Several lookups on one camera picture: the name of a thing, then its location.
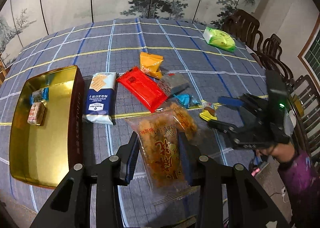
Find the purple sleeved forearm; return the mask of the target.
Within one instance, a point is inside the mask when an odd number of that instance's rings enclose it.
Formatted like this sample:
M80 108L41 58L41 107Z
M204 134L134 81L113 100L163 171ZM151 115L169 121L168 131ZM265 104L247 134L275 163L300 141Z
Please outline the purple sleeved forearm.
M319 227L319 174L305 151L281 163L278 173L286 187L296 227Z

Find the right hand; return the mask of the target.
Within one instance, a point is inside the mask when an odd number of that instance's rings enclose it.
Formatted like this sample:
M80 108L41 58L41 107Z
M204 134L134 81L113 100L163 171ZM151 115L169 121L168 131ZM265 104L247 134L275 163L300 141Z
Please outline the right hand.
M258 155L272 156L279 163L285 163L292 160L295 156L295 147L289 142L288 144L278 143L268 148L257 149Z

